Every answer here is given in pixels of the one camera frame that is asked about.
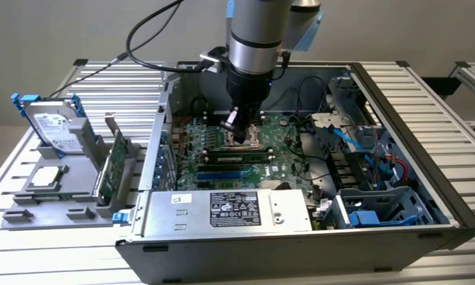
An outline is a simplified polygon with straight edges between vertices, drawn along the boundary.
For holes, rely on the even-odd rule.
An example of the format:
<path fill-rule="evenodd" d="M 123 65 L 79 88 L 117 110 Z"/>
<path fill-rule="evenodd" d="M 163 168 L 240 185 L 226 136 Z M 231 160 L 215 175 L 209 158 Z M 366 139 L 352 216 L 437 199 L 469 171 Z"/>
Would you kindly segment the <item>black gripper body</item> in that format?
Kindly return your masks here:
<path fill-rule="evenodd" d="M 261 103 L 268 98 L 270 72 L 249 74 L 230 67 L 226 71 L 225 87 L 231 107 L 237 107 L 234 126 L 242 131 L 257 116 Z"/>

